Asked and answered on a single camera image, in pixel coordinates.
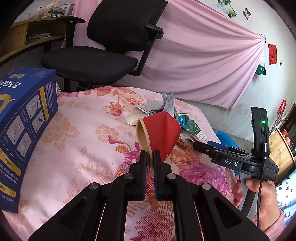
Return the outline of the right hand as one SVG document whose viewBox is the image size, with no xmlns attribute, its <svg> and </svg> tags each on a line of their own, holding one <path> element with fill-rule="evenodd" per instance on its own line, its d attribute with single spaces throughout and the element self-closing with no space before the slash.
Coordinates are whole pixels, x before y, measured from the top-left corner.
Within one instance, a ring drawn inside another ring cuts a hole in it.
<svg viewBox="0 0 296 241">
<path fill-rule="evenodd" d="M 244 196 L 239 174 L 237 174 L 235 178 L 237 182 L 234 187 L 234 200 L 235 205 L 239 206 L 243 201 Z M 260 180 L 247 179 L 246 186 L 250 191 L 259 193 Z M 281 233 L 284 229 L 284 216 L 278 207 L 274 183 L 271 181 L 263 181 L 260 194 L 261 199 L 258 221 L 260 229 L 266 234 Z"/>
</svg>

